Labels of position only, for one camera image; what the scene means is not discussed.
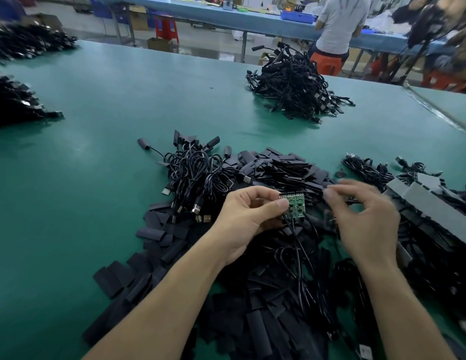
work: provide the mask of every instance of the factory floor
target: factory floor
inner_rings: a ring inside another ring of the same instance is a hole
[[[111,19],[102,19],[93,14],[77,13],[73,6],[51,2],[38,2],[36,7],[27,7],[27,14],[44,13],[56,15],[66,33],[77,36],[79,39],[90,40],[96,42],[105,42],[109,44],[118,44],[119,40],[116,37],[113,21]],[[129,36],[128,25],[119,24],[122,36]],[[173,51],[179,54],[187,54],[195,57],[205,57],[217,60],[227,60],[231,62],[240,61],[240,53],[242,42],[233,38],[231,30],[222,29],[207,29],[201,26],[193,27],[189,23],[176,23],[180,43],[175,44]],[[155,37],[154,29],[149,31],[134,31],[137,48],[147,48],[146,40]],[[259,58],[263,53],[262,50],[253,52],[252,47],[256,45],[266,45],[271,42],[272,38],[256,36],[253,40],[247,41],[247,51],[245,62],[248,64],[258,65]],[[292,47],[300,50],[301,46],[290,39],[285,39]],[[346,61],[340,77],[361,78],[362,69],[369,59],[369,55],[365,53],[358,64],[356,71],[351,73],[355,59],[359,53],[359,49],[350,48],[350,58]],[[421,82],[421,74],[411,72],[408,80],[410,84],[419,85]]]

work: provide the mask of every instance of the red stool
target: red stool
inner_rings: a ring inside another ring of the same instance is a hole
[[[433,88],[434,90],[446,90],[448,86],[454,84],[453,92],[459,92],[466,87],[466,81],[450,76],[438,70],[431,72],[420,84],[421,87]]]
[[[338,73],[342,69],[343,63],[341,58],[313,53],[310,60],[317,63],[318,73],[325,76],[338,76]]]
[[[155,18],[156,37],[166,40],[176,39],[179,44],[180,39],[178,39],[178,29],[176,28],[175,20],[172,19],[172,17],[169,18],[164,16],[161,18]],[[173,30],[170,28],[170,23],[173,24]]]

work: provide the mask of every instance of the workbench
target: workbench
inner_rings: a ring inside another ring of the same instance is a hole
[[[247,69],[258,66],[77,43],[74,51],[0,66],[64,114],[0,129],[0,359],[77,360],[87,351],[81,333],[109,303],[92,275],[141,250],[134,234],[143,214],[165,199],[167,171],[138,138],[165,153],[175,129],[201,141],[219,135],[218,151],[272,146],[331,172],[346,152],[392,167],[400,155],[443,170],[448,187],[466,183],[466,133],[402,87],[327,77],[329,89],[356,107],[317,125],[270,113],[247,87]],[[441,330],[466,346],[445,312],[426,305]],[[197,358],[228,359],[214,349],[199,340]],[[339,341],[330,354],[351,359]]]
[[[245,51],[247,46],[248,32],[260,33],[269,36],[282,36],[305,40],[318,40],[322,30],[315,30],[315,24],[305,24],[293,21],[282,20],[279,15],[271,15],[260,12],[242,12],[238,10],[224,10],[222,7],[206,5],[203,2],[192,0],[102,0],[106,4],[118,2],[125,3],[125,11],[129,13],[129,5],[140,5],[165,12],[174,17],[184,19],[188,22],[208,23],[223,29],[233,29],[243,31],[243,44],[241,50],[241,62],[245,61]],[[116,18],[113,17],[116,34],[121,40],[120,29]],[[134,30],[130,27],[130,34],[134,43]],[[433,41],[429,48],[429,53],[434,53],[442,48],[443,41]],[[357,38],[352,38],[350,47],[360,48],[379,52],[398,54],[417,54],[420,46],[405,50],[406,37],[401,34],[361,34]]]

